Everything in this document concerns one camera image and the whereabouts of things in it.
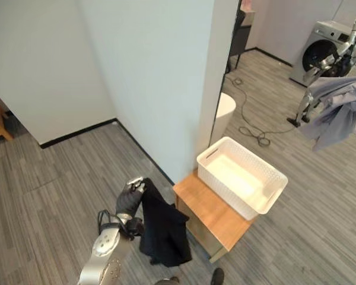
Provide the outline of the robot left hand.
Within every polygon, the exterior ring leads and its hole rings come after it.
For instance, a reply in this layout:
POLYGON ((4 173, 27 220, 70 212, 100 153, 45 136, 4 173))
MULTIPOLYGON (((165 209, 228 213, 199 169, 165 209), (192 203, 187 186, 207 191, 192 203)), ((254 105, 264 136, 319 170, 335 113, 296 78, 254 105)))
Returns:
POLYGON ((139 176, 125 183, 122 192, 116 200, 115 214, 134 217, 145 191, 144 177, 139 176))

